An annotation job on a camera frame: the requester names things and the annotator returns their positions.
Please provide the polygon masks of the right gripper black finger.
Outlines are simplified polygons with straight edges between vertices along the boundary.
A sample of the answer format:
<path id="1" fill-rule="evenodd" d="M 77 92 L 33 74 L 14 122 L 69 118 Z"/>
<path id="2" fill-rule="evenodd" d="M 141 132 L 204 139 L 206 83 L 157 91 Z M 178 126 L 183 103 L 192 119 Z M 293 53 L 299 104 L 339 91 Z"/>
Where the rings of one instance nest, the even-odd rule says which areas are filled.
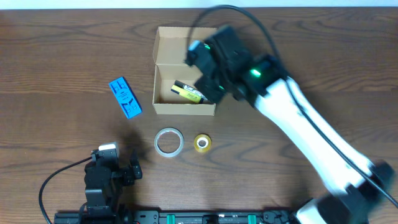
<path id="1" fill-rule="evenodd" d="M 189 50 L 185 63 L 189 67 L 196 66 L 203 75 L 211 75 L 215 71 L 215 61 L 208 50 Z"/>
<path id="2" fill-rule="evenodd" d="M 226 91 L 216 80 L 202 76 L 194 84 L 196 89 L 202 93 L 211 103 L 218 104 L 226 95 Z"/>

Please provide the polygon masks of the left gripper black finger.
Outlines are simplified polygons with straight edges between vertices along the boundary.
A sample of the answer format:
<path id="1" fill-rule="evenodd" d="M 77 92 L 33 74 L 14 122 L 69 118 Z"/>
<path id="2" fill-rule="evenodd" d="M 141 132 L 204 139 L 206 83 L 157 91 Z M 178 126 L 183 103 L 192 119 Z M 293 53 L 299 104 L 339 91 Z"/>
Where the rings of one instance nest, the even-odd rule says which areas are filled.
<path id="1" fill-rule="evenodd" d="M 129 158 L 129 162 L 131 165 L 132 172 L 134 174 L 135 179 L 142 179 L 143 173 L 141 166 L 139 164 L 138 156 L 136 152 L 133 152 Z"/>
<path id="2" fill-rule="evenodd" d="M 136 179 L 136 172 L 134 168 L 125 167 L 123 169 L 123 186 L 134 185 Z"/>

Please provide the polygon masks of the yellow highlighter pen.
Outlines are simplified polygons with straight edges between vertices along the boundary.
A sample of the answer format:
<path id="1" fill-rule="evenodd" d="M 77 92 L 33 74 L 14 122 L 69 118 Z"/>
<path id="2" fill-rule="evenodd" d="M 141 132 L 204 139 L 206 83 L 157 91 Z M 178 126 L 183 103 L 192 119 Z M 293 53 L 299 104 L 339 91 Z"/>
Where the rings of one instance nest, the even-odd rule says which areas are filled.
<path id="1" fill-rule="evenodd" d="M 171 87 L 171 91 L 194 102 L 194 103 L 202 104 L 204 102 L 204 99 L 200 95 L 197 95 L 196 93 L 192 93 L 188 90 L 180 88 L 177 85 L 173 85 Z"/>

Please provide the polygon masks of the small yellow tape roll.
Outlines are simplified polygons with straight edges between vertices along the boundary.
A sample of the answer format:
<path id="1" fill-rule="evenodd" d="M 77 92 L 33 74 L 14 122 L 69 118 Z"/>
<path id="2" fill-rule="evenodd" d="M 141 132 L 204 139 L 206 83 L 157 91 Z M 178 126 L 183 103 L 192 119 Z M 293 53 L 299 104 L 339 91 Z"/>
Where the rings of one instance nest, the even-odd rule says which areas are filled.
<path id="1" fill-rule="evenodd" d="M 212 141 L 209 135 L 199 134 L 195 137 L 194 147 L 197 152 L 208 152 L 212 147 Z"/>

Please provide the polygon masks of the blue magnetic whiteboard duster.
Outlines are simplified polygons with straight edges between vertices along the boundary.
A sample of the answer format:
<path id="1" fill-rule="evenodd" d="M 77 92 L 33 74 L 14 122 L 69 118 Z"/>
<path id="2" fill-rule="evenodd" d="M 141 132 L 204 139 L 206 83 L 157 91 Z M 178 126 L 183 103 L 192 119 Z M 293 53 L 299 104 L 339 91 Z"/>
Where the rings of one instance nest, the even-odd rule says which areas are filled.
<path id="1" fill-rule="evenodd" d="M 124 77 L 111 81 L 109 87 L 127 119 L 142 113 L 140 103 Z"/>

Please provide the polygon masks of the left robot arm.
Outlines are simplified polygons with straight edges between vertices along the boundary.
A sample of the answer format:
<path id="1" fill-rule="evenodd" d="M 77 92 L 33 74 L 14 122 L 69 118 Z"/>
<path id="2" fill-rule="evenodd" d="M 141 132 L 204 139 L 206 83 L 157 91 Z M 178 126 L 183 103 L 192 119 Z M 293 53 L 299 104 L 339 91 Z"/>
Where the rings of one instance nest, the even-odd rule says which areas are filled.
<path id="1" fill-rule="evenodd" d="M 87 213 L 82 223 L 132 223 L 132 212 L 119 202 L 123 188 L 142 178 L 136 153 L 129 164 L 120 167 L 114 149 L 91 153 L 92 161 L 85 166 L 85 195 Z"/>

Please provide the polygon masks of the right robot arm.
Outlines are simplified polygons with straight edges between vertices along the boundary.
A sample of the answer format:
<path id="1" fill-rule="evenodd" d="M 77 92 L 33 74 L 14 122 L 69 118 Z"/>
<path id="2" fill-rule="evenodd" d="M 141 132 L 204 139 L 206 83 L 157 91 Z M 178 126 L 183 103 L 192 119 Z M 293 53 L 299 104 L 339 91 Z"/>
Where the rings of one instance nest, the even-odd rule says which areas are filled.
<path id="1" fill-rule="evenodd" d="M 208 100 L 218 103 L 227 93 L 246 100 L 310 161 L 328 193 L 294 211 L 297 223 L 368 222 L 387 197 L 394 171 L 350 146 L 308 102 L 277 58 L 252 56 L 226 26 L 204 40 L 189 40 L 185 61 L 201 71 L 195 86 Z"/>

